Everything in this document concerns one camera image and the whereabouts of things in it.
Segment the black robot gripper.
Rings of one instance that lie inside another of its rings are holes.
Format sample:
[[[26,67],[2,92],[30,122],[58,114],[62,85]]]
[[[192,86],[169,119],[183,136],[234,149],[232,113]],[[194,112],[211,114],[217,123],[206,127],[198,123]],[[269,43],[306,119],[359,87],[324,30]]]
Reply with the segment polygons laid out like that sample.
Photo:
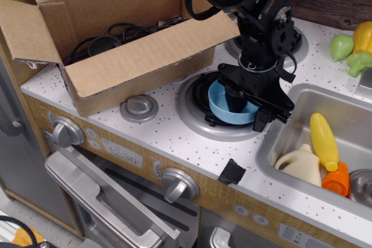
[[[226,102],[230,112],[241,113],[247,102],[258,107],[253,131],[263,132],[273,120],[287,122],[294,103],[280,86],[280,79],[292,83],[295,74],[283,69],[283,62],[266,70],[247,69],[221,63],[218,66],[219,83],[226,88]]]

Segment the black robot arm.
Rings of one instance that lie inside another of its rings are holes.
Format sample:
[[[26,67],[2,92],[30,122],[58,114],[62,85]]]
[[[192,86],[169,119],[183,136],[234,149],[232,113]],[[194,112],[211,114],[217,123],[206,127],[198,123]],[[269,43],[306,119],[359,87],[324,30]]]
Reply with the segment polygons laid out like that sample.
[[[286,123],[294,103],[280,87],[293,82],[295,73],[284,70],[284,60],[301,41],[294,29],[289,0],[185,0],[189,15],[206,20],[222,10],[238,19],[242,39],[238,66],[220,64],[219,82],[227,89],[227,103],[240,112],[246,102],[258,107],[253,130],[262,132],[273,120]]]

